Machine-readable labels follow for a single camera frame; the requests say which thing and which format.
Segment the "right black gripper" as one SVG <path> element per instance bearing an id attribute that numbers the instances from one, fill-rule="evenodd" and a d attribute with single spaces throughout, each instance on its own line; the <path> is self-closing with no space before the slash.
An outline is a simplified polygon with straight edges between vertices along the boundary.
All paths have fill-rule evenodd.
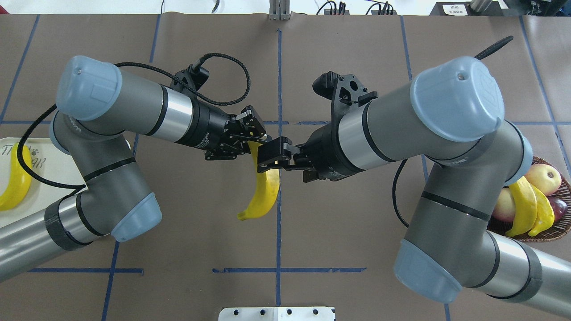
<path id="1" fill-rule="evenodd" d="M 295 163 L 290 163 L 293 156 Z M 257 173 L 281 169 L 303 170 L 304 183 L 316 180 L 340 181 L 364 171 L 345 156 L 341 150 L 339 135 L 332 124 L 318 128 L 304 144 L 295 146 L 289 138 L 277 137 L 260 145 Z"/>

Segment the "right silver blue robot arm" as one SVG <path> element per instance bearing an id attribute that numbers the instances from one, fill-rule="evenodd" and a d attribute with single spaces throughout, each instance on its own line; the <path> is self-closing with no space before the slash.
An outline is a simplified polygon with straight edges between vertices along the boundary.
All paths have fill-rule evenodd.
<path id="1" fill-rule="evenodd" d="M 487 230 L 501 188 L 534 156 L 504 119 L 496 80 L 463 56 L 430 68 L 389 94 L 355 75 L 322 74 L 316 94 L 331 122 L 305 144 L 279 137 L 258 148 L 258 171 L 302 170 L 305 182 L 338 181 L 416 155 L 434 162 L 393 267 L 396 278 L 449 304 L 472 288 L 513 304 L 570 317 L 570 263 Z"/>

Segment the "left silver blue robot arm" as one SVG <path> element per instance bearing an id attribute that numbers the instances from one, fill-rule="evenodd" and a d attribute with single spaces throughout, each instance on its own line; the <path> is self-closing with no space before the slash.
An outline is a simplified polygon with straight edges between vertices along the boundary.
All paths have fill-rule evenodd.
<path id="1" fill-rule="evenodd" d="M 161 221 L 123 132 L 197 148 L 208 160 L 235 159 L 251 154 L 252 142 L 267 142 L 253 107 L 228 114 L 223 102 L 199 92 L 209 78 L 203 63 L 214 56 L 208 53 L 176 74 L 134 62 L 70 59 L 50 138 L 73 158 L 84 185 L 70 185 L 71 195 L 1 228 L 2 281 L 101 236 L 131 240 Z"/>

